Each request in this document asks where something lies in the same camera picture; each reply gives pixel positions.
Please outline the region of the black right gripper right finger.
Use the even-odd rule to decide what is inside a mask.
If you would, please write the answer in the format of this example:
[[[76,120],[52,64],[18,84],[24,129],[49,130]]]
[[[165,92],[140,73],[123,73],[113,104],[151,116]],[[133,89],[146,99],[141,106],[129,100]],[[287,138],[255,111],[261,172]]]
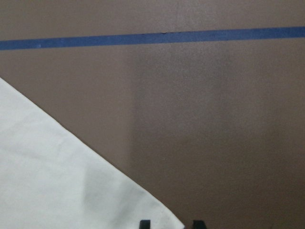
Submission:
[[[192,229],[206,229],[206,224],[203,220],[193,220]]]

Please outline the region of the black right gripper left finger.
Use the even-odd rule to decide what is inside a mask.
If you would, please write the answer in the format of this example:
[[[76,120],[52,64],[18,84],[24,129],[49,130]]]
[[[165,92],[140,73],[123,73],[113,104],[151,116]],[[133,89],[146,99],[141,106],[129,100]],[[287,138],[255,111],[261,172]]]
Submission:
[[[150,229],[150,220],[141,220],[140,221],[140,229]]]

